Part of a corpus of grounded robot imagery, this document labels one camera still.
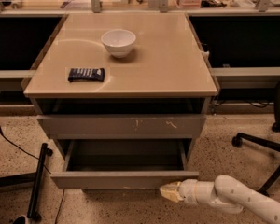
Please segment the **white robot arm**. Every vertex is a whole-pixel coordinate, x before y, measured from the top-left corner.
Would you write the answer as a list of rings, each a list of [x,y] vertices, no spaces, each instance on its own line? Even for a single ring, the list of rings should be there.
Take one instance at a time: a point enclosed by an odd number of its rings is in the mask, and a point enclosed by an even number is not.
[[[161,196],[175,203],[207,204],[230,214],[248,209],[269,224],[280,224],[280,202],[260,194],[229,175],[213,182],[186,179],[160,187]]]

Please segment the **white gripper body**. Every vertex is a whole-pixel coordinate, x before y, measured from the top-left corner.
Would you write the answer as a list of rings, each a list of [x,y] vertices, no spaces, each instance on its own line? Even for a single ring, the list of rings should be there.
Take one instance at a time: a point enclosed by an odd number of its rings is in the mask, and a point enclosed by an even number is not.
[[[178,192],[182,197],[184,203],[189,205],[198,204],[195,193],[197,183],[198,181],[196,179],[187,179],[180,184]]]

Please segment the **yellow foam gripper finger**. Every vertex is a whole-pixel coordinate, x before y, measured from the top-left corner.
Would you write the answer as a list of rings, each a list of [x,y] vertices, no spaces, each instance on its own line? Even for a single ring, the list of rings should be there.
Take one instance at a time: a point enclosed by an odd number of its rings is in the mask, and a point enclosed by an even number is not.
[[[181,185],[180,181],[172,182],[169,184],[165,184],[160,187],[161,196],[165,199],[168,199],[172,202],[179,203],[184,200],[184,198],[180,195],[178,189]]]

